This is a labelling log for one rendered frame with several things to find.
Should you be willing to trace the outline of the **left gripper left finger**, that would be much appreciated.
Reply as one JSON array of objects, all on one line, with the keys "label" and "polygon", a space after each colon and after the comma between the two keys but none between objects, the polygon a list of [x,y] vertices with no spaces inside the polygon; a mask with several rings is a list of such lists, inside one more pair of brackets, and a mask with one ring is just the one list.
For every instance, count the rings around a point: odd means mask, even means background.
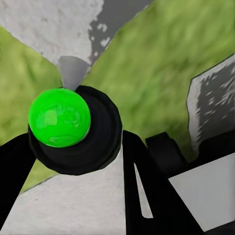
[{"label": "left gripper left finger", "polygon": [[28,133],[0,146],[0,231],[36,159]]}]

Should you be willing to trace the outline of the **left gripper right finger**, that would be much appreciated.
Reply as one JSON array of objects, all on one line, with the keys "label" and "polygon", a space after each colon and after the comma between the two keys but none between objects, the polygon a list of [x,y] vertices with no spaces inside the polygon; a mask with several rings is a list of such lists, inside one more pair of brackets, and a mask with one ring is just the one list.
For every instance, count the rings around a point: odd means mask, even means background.
[{"label": "left gripper right finger", "polygon": [[[126,235],[205,235],[141,138],[123,130]],[[153,218],[142,216],[137,167]]]}]

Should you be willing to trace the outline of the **insectifuge atomizer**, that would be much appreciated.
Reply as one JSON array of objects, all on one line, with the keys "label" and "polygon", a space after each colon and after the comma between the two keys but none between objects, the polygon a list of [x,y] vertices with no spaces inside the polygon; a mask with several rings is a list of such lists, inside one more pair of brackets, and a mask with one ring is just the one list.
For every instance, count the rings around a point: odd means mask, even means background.
[{"label": "insectifuge atomizer", "polygon": [[105,93],[80,85],[89,63],[68,55],[58,64],[63,87],[40,94],[29,110],[31,149],[60,174],[79,176],[111,167],[123,148],[118,107]]}]

